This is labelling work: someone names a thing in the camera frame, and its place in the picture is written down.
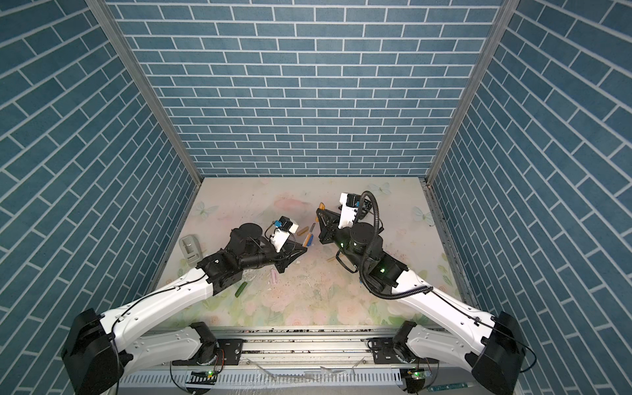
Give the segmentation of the brown pen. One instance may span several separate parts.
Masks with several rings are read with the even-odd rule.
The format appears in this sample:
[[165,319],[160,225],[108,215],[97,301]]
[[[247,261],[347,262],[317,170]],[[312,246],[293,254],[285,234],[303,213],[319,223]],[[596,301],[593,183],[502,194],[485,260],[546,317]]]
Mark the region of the brown pen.
[[312,242],[313,242],[313,239],[314,239],[314,234],[313,234],[312,232],[309,232],[309,233],[306,235],[306,237],[305,237],[305,240],[304,240],[303,246],[304,246],[304,247],[309,247],[309,246],[311,246],[311,244],[312,244]]

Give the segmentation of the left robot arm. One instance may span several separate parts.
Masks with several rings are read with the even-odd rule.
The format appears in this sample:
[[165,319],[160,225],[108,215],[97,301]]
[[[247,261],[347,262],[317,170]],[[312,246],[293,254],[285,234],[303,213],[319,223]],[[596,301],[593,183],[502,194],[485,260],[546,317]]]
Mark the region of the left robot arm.
[[150,336],[148,331],[241,281],[245,270],[273,265],[284,273],[306,252],[286,231],[276,230],[267,238],[259,225],[245,223],[230,232],[225,248],[172,283],[102,314],[94,309],[81,312],[61,351],[74,392],[102,394],[126,375],[173,361],[217,364],[222,351],[207,324],[197,322],[161,335]]

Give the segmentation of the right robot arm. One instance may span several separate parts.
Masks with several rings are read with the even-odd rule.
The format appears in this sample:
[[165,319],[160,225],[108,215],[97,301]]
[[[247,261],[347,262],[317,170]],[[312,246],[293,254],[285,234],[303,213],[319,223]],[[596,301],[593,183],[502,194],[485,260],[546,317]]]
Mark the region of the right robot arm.
[[476,309],[431,286],[383,251],[383,240],[373,225],[354,222],[340,227],[340,214],[327,209],[316,213],[320,242],[337,246],[369,293],[398,301],[444,329],[437,332],[406,321],[393,338],[393,348],[400,359],[446,362],[469,371],[477,383],[493,394],[514,392],[528,352],[514,316]]

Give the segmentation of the green pen cap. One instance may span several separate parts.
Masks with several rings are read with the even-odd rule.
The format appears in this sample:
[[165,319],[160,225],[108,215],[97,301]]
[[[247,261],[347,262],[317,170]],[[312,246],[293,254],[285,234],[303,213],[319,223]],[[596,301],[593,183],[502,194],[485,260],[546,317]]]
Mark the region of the green pen cap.
[[239,288],[237,289],[237,291],[235,292],[235,298],[239,298],[243,292],[245,291],[245,288],[248,286],[248,283],[246,281],[243,281]]

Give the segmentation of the black calculator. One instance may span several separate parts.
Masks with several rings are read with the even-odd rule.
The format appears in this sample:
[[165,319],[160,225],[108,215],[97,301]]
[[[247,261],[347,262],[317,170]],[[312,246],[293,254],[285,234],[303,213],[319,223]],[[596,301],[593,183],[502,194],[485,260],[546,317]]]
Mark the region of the black calculator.
[[372,208],[370,206],[370,202],[367,202],[362,209],[360,209],[357,218],[359,221],[363,220],[370,212],[371,212]]

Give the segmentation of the grey stapler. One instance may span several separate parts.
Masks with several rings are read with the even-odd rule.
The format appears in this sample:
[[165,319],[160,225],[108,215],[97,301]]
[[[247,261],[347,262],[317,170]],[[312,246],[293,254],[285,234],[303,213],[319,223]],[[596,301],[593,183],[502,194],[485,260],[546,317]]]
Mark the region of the grey stapler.
[[195,267],[202,260],[202,249],[195,235],[186,235],[181,238],[179,248],[187,265]]

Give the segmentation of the metal fork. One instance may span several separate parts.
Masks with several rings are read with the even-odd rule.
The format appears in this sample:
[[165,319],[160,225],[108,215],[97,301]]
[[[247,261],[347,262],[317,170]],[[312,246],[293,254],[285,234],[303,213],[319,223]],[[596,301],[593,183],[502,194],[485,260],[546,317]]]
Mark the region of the metal fork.
[[461,382],[461,383],[447,383],[447,384],[432,385],[432,386],[429,386],[426,390],[429,393],[436,393],[436,392],[459,390],[459,389],[471,388],[471,387],[474,387],[473,383]]

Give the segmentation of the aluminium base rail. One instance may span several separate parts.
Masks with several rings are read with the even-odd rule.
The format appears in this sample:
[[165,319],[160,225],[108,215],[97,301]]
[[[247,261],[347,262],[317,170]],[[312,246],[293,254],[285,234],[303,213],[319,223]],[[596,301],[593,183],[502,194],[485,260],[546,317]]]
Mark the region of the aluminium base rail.
[[484,334],[474,352],[452,334],[405,323],[398,331],[221,331],[218,352],[207,364],[187,361],[195,332],[158,332],[135,342],[129,364],[114,388],[175,388],[192,394],[220,389],[378,386],[408,393],[449,388],[441,381],[465,370],[454,388],[482,387],[512,394],[522,357],[500,334]]

